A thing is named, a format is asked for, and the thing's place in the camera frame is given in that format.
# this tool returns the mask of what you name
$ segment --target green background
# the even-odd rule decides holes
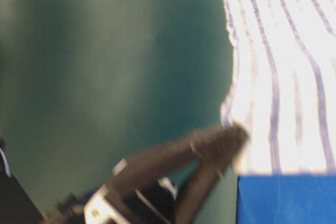
[[[0,135],[41,211],[219,122],[232,74],[222,0],[0,0],[0,27]],[[235,200],[229,171],[196,223],[234,223]]]

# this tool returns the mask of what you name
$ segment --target towel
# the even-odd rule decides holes
[[[245,174],[336,173],[336,0],[223,0],[234,52],[224,127]]]

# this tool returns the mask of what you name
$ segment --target black object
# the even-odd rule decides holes
[[[175,199],[170,191],[155,182],[151,187],[137,191],[132,196],[124,199],[124,203],[133,213],[140,217],[142,223],[162,223],[175,221]]]
[[[0,223],[37,224],[43,218],[16,178],[0,178]]]
[[[189,224],[199,212],[221,174],[231,163],[247,138],[245,130],[234,125],[195,131],[175,142],[154,147],[126,160],[126,166],[105,186],[109,202],[130,223],[167,223],[144,221],[127,204],[137,190],[148,188],[163,175],[199,158],[200,166],[183,184],[176,201],[176,216],[170,223]]]
[[[45,220],[40,223],[48,224],[85,224],[84,202],[74,194],[70,194],[62,202],[58,202],[53,213],[45,215]]]

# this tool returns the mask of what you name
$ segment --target cloth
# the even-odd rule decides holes
[[[335,192],[335,176],[240,177],[236,223],[335,223]]]
[[[336,0],[223,0],[234,47],[222,124],[249,133],[242,174],[336,172]]]

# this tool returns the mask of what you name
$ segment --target blue object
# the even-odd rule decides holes
[[[336,176],[240,177],[236,223],[336,223]]]

